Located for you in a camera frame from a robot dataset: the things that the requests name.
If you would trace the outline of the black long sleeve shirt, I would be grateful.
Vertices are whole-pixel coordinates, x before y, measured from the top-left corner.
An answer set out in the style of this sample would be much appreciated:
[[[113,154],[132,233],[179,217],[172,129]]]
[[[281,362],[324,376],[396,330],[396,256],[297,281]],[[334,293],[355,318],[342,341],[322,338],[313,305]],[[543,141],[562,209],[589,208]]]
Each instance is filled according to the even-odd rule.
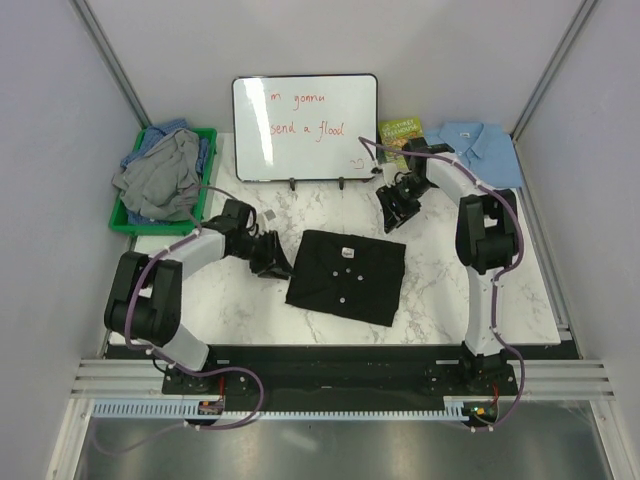
[[[399,308],[405,254],[401,243],[306,230],[286,303],[390,327]]]

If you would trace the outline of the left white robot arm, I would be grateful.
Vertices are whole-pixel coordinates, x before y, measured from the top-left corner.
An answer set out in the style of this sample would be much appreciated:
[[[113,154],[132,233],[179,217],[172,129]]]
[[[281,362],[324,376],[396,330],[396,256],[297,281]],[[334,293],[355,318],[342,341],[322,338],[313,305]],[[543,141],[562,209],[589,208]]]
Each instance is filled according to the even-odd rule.
[[[220,371],[208,362],[209,346],[181,323],[182,284],[227,257],[246,261],[260,278],[290,279],[293,267],[278,233],[258,220],[254,207],[228,199],[219,215],[157,253],[123,254],[104,310],[106,329],[121,335],[128,347],[157,353],[184,369],[185,382],[196,392],[211,392]]]

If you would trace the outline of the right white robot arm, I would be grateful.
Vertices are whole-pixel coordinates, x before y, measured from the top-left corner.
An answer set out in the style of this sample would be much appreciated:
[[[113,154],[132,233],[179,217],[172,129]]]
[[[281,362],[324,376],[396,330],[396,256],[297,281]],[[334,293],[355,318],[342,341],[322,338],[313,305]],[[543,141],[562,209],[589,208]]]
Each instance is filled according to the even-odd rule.
[[[469,320],[463,344],[474,358],[500,354],[506,347],[498,332],[501,278],[524,257],[514,192],[485,184],[445,144],[430,145],[424,138],[415,138],[401,148],[378,148],[403,155],[408,167],[405,173],[381,167],[385,185],[376,196],[385,233],[415,217],[421,197],[432,188],[440,189],[458,207],[455,251],[469,283]]]

